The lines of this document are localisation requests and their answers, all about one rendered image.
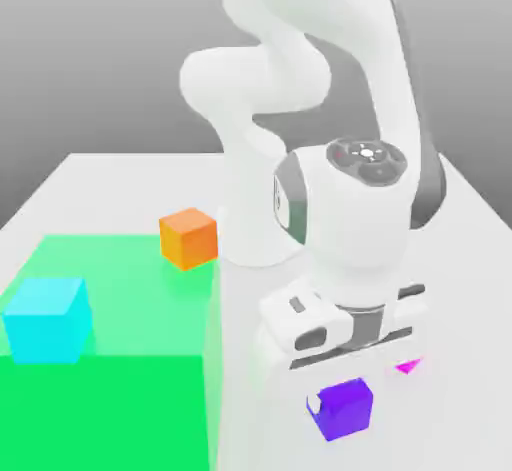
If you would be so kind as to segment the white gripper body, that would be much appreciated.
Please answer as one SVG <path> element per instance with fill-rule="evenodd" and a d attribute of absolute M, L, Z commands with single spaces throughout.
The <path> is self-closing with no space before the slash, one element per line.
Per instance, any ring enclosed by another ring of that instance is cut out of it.
<path fill-rule="evenodd" d="M 304 398 L 320 390 L 363 378 L 371 385 L 388 378 L 398 365 L 423 357 L 423 333 L 408 326 L 358 350 L 341 346 L 293 349 L 284 373 L 284 396 Z"/>

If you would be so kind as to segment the small purple cube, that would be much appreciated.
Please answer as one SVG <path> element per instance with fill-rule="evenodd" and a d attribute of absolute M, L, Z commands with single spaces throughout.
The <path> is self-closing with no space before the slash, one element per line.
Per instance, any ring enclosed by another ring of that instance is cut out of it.
<path fill-rule="evenodd" d="M 362 378 L 326 387 L 318 392 L 322 401 L 318 415 L 306 407 L 328 442 L 364 431 L 369 427 L 373 408 L 373 392 Z"/>

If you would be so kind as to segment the small orange cube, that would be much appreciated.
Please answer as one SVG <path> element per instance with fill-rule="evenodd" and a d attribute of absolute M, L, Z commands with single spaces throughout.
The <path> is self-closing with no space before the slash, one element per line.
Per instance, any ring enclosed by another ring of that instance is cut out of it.
<path fill-rule="evenodd" d="M 218 257 L 216 221 L 196 208 L 159 219 L 161 254 L 181 271 Z"/>

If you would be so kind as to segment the small cyan cube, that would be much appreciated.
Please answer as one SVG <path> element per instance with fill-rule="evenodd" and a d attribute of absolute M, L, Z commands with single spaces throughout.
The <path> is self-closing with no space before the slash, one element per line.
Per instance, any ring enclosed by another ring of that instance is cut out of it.
<path fill-rule="evenodd" d="M 92 331 L 86 282 L 79 277 L 26 278 L 2 320 L 15 363 L 75 364 Z"/>

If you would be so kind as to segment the large green box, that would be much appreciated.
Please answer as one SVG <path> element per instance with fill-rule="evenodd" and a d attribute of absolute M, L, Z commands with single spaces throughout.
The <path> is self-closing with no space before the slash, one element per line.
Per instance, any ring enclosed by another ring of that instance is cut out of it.
<path fill-rule="evenodd" d="M 149 235 L 41 240 L 29 277 L 80 277 L 92 333 L 71 365 L 18 365 L 0 322 L 0 471 L 217 471 L 219 266 L 181 271 Z"/>

